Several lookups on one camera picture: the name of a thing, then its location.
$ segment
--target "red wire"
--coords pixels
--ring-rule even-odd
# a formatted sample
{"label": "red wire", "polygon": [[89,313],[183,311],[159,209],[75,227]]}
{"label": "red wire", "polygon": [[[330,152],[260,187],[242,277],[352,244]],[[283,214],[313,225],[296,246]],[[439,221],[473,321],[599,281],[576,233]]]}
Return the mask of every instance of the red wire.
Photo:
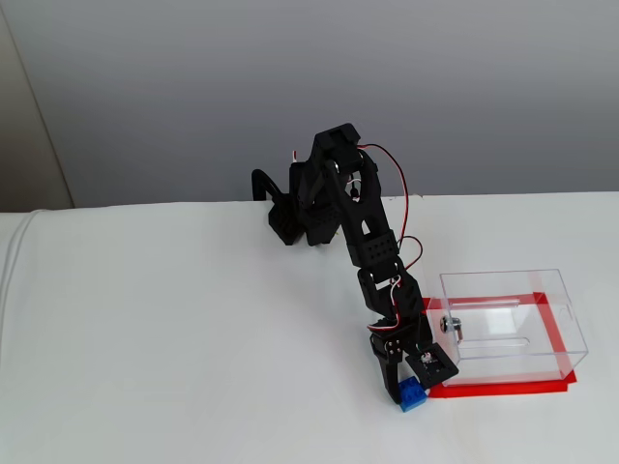
{"label": "red wire", "polygon": [[[399,234],[399,241],[398,241],[398,243],[401,245],[401,243],[404,240],[404,234],[406,232],[406,222],[408,222],[408,185],[406,184],[406,178],[404,177],[404,171],[402,171],[401,166],[396,161],[396,159],[391,155],[391,153],[389,153],[385,148],[381,147],[380,145],[378,145],[376,143],[367,143],[365,145],[357,145],[357,148],[359,150],[364,150],[367,147],[377,148],[377,149],[381,150],[385,155],[387,155],[389,157],[389,159],[392,161],[392,163],[398,169],[399,177],[402,180],[402,186],[404,188],[404,201],[406,203],[406,206],[404,208],[404,220],[402,221],[402,230],[401,230],[401,232]],[[424,252],[424,247],[422,246],[421,242],[418,239],[414,238],[414,237],[412,237],[412,238],[417,241],[417,243],[421,247],[422,251],[419,254],[419,256],[415,259],[415,261],[413,261],[408,266],[406,266],[405,269],[410,268],[413,264],[415,264],[417,261],[419,261],[419,259],[422,257],[422,253]],[[389,327],[368,326],[368,329],[370,329],[371,331],[378,331],[378,332],[392,331],[394,329],[397,329],[399,327],[399,311],[398,311],[398,305],[395,302],[394,302],[394,307],[396,308],[396,324],[394,326],[389,326]]]}
{"label": "red wire", "polygon": [[359,148],[360,150],[364,150],[367,147],[375,147],[379,150],[382,150],[383,153],[387,155],[389,159],[393,162],[393,164],[396,165],[396,168],[399,171],[399,177],[401,178],[402,186],[404,187],[404,201],[406,202],[406,207],[404,209],[404,221],[402,222],[402,230],[399,234],[399,242],[401,243],[402,240],[404,239],[404,233],[406,231],[406,222],[408,221],[408,186],[406,185],[406,179],[404,178],[404,171],[402,171],[402,168],[399,166],[396,159],[392,157],[391,153],[389,153],[387,150],[385,150],[380,145],[375,144],[375,143],[367,143],[366,145],[357,145],[357,148]]}

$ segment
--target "cable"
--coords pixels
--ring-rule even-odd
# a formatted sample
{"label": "cable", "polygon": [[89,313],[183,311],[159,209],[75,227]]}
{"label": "cable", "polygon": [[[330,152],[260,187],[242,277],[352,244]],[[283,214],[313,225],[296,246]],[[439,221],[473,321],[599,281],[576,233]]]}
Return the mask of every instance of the cable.
{"label": "cable", "polygon": [[404,209],[404,220],[402,221],[402,230],[401,230],[401,232],[399,234],[399,241],[401,242],[404,239],[404,233],[406,232],[406,222],[408,221],[408,186],[406,185],[406,179],[404,178],[404,171],[402,171],[402,168],[399,166],[398,162],[392,156],[392,154],[389,153],[386,149],[384,149],[380,145],[378,145],[376,143],[367,143],[365,145],[357,145],[357,148],[359,150],[364,150],[367,147],[375,147],[375,148],[377,148],[379,150],[382,150],[383,153],[385,155],[387,155],[389,157],[389,159],[393,162],[393,164],[396,165],[396,168],[399,171],[399,177],[402,180],[402,187],[404,188],[404,200],[406,202],[406,207]]}
{"label": "cable", "polygon": [[396,304],[396,300],[394,300],[394,289],[396,288],[396,285],[399,286],[399,283],[401,280],[402,280],[402,276],[398,275],[398,278],[396,279],[396,281],[392,283],[391,285],[391,292],[390,292],[391,304],[396,309],[396,324],[394,326],[383,326],[383,327],[368,326],[368,329],[370,329],[371,331],[380,331],[380,332],[392,331],[399,327],[399,311],[398,311],[398,305]]}
{"label": "cable", "polygon": [[0,354],[2,353],[2,330],[4,327],[5,307],[7,305],[7,298],[9,295],[9,285],[11,284],[11,279],[13,278],[13,271],[15,270],[17,257],[19,256],[19,251],[21,250],[21,243],[23,242],[23,237],[26,235],[26,230],[28,230],[30,222],[32,222],[32,219],[34,219],[35,216],[41,211],[44,210],[35,210],[21,220],[17,226],[17,229],[13,233],[11,240],[9,241],[9,245],[7,246],[7,257],[4,261],[2,279],[0,279]]}
{"label": "cable", "polygon": [[[419,261],[420,259],[422,259],[422,255],[424,254],[424,246],[422,245],[422,242],[417,238],[417,237],[413,237],[412,235],[405,235],[404,237],[402,237],[403,239],[412,239],[415,242],[417,242],[419,244],[419,254],[417,255],[417,257],[415,258],[415,260],[410,263],[408,266],[406,266],[404,269],[408,270],[408,268],[410,268],[412,265],[414,265],[417,261]],[[399,246],[398,249],[402,249],[402,239],[400,239],[399,241]]]}
{"label": "cable", "polygon": [[[408,222],[408,185],[406,184],[406,178],[404,177],[404,171],[402,171],[401,166],[396,161],[396,159],[393,157],[393,155],[391,153],[389,153],[384,147],[381,147],[380,145],[378,145],[376,143],[367,143],[365,145],[357,145],[357,148],[359,150],[364,150],[367,147],[374,147],[374,148],[377,148],[379,150],[382,150],[382,152],[389,157],[389,159],[392,161],[392,163],[398,169],[399,178],[402,181],[402,188],[404,190],[404,201],[405,201],[404,219],[402,220],[402,229],[401,229],[400,234],[399,234],[398,249],[402,248],[402,242],[404,241],[404,239],[412,239],[412,240],[414,240],[415,242],[417,242],[419,244],[419,248],[420,248],[419,255],[417,256],[417,258],[415,258],[415,260],[412,263],[410,263],[409,265],[407,265],[404,268],[405,270],[408,270],[411,266],[413,266],[415,263],[417,263],[421,259],[422,255],[424,254],[424,246],[422,245],[421,241],[417,237],[413,237],[412,235],[404,235],[405,232],[406,232],[406,223]],[[350,181],[348,181],[348,184],[350,184],[350,183],[352,183],[354,181],[355,181],[354,179],[350,180]],[[391,302],[394,305],[394,307],[396,308],[396,324],[394,326],[391,326],[391,327],[368,326],[368,329],[370,329],[371,331],[392,331],[392,330],[398,328],[398,326],[399,326],[399,311],[398,311],[398,305],[396,304],[396,301],[394,300],[394,288],[396,288],[396,285],[399,285],[401,279],[402,279],[402,277],[401,277],[401,275],[399,275],[398,279],[396,281],[394,281],[392,283],[392,286],[391,286]]]}

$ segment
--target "blue cube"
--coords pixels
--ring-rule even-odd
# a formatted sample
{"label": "blue cube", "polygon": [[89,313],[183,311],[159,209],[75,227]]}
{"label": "blue cube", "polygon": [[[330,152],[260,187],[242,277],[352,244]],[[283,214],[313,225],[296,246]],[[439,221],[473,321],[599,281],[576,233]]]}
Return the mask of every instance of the blue cube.
{"label": "blue cube", "polygon": [[416,408],[420,404],[424,404],[427,400],[424,388],[419,385],[419,381],[415,377],[402,380],[399,383],[399,392],[402,396],[402,402],[399,404],[399,407],[402,408],[404,413]]}

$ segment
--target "clear plastic box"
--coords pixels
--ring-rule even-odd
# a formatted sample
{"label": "clear plastic box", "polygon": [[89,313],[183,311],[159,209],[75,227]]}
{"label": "clear plastic box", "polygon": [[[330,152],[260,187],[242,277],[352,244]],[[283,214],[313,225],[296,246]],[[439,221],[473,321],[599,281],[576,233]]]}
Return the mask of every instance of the clear plastic box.
{"label": "clear plastic box", "polygon": [[445,385],[564,379],[587,345],[558,270],[440,275],[434,339],[459,369]]}

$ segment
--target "white tablecloth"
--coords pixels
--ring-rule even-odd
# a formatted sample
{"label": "white tablecloth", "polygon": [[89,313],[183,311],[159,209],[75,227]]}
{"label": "white tablecloth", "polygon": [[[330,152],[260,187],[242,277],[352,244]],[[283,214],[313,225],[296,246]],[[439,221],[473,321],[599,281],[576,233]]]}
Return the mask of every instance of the white tablecloth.
{"label": "white tablecloth", "polygon": [[[384,203],[398,230],[403,199]],[[618,193],[411,198],[425,296],[439,273],[558,268],[590,354],[567,393],[407,414],[382,385],[341,232],[286,247],[269,208],[36,216],[5,314],[0,462],[616,461]],[[19,220],[0,215],[0,263]]]}

